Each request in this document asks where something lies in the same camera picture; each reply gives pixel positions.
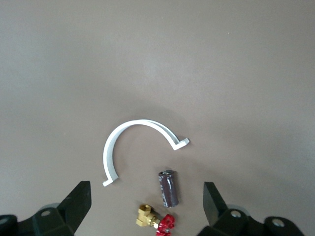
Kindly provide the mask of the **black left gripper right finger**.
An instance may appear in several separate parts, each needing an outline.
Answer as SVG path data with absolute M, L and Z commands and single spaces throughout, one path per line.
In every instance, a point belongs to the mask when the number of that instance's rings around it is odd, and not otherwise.
M 290 220 L 269 216 L 263 223 L 242 210 L 229 208 L 213 182 L 205 182 L 203 208 L 209 225 L 204 236 L 302 236 L 302 231 Z

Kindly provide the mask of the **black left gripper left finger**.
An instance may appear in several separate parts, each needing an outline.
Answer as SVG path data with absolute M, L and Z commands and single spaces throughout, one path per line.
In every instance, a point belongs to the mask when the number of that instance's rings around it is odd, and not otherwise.
M 81 181 L 57 207 L 46 207 L 19 222 L 0 216 L 2 236 L 73 236 L 92 206 L 91 183 Z

